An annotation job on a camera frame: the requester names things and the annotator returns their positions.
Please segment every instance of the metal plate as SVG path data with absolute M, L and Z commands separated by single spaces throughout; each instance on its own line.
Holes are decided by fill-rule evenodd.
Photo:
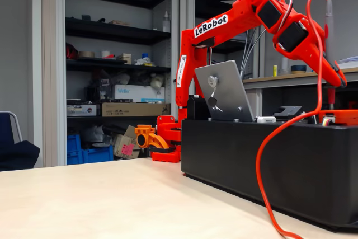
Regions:
M 195 74 L 204 94 L 206 104 L 209 107 L 212 119 L 253 121 L 251 107 L 234 60 L 196 68 Z M 214 91 L 208 84 L 208 78 L 210 76 L 218 78 L 218 85 L 214 97 L 218 101 L 218 108 L 223 112 L 213 109 L 208 104 L 208 99 L 211 98 Z

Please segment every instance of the red cable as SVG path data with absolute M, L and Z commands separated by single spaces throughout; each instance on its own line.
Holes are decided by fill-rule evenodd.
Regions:
M 290 126 L 292 123 L 295 123 L 299 120 L 302 120 L 304 118 L 307 117 L 311 117 L 313 115 L 318 114 L 318 112 L 321 110 L 322 108 L 322 62 L 323 62 L 323 44 L 322 44 L 322 40 L 318 34 L 317 29 L 314 27 L 314 22 L 312 20 L 311 17 L 311 13 L 310 13 L 310 4 L 311 4 L 312 0 L 307 0 L 307 4 L 306 4 L 306 14 L 307 14 L 307 18 L 309 21 L 309 24 L 311 26 L 311 28 L 313 29 L 317 40 L 318 40 L 318 47 L 319 47 L 319 70 L 318 70 L 318 81 L 317 81 L 317 95 L 318 95 L 318 101 L 317 101 L 317 107 L 314 111 L 305 113 L 305 114 L 301 114 L 285 123 L 283 123 L 283 125 L 279 126 L 277 129 L 275 129 L 271 134 L 269 134 L 265 140 L 261 143 L 258 152 L 257 152 L 257 156 L 256 156 L 256 176 L 257 176 L 257 182 L 258 182 L 258 186 L 260 187 L 260 191 L 261 191 L 261 195 L 263 198 L 263 201 L 265 202 L 268 214 L 270 215 L 272 224 L 274 225 L 274 227 L 276 228 L 276 230 L 283 236 L 288 236 L 291 238 L 296 238 L 296 239 L 303 239 L 302 237 L 300 237 L 299 235 L 292 233 L 292 232 L 287 232 L 284 231 L 279 224 L 276 222 L 275 216 L 272 212 L 271 209 L 271 205 L 270 202 L 266 196 L 266 192 L 263 188 L 263 184 L 262 184 L 262 178 L 261 178 L 261 171 L 260 171 L 260 160 L 261 160 L 261 155 L 263 152 L 263 149 L 265 148 L 266 144 L 274 137 L 276 136 L 278 133 L 280 133 L 282 130 L 286 129 L 288 126 Z

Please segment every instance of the black device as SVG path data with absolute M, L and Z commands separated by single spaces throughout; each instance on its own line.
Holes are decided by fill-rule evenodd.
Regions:
M 90 21 L 90 20 L 91 20 L 90 15 L 82 14 L 81 17 L 82 17 L 83 20 L 86 20 L 86 21 Z
M 273 114 L 276 120 L 290 120 L 304 113 L 302 106 L 280 106 L 279 112 Z
M 255 161 L 281 123 L 184 120 L 181 170 L 263 204 Z M 358 127 L 297 124 L 269 142 L 261 174 L 275 210 L 325 228 L 358 231 Z

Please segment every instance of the pink sticker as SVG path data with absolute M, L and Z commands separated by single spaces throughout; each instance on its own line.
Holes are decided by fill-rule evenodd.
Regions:
M 124 144 L 123 147 L 122 147 L 121 152 L 122 152 L 123 154 L 128 155 L 128 156 L 131 156 L 132 153 L 133 153 L 133 149 L 134 149 L 134 144 L 129 144 L 129 146 L 127 146 L 126 144 Z

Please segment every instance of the screw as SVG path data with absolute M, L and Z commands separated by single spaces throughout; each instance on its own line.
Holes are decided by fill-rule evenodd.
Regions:
M 208 78 L 208 84 L 210 85 L 211 88 L 215 88 L 218 84 L 218 78 L 210 76 Z

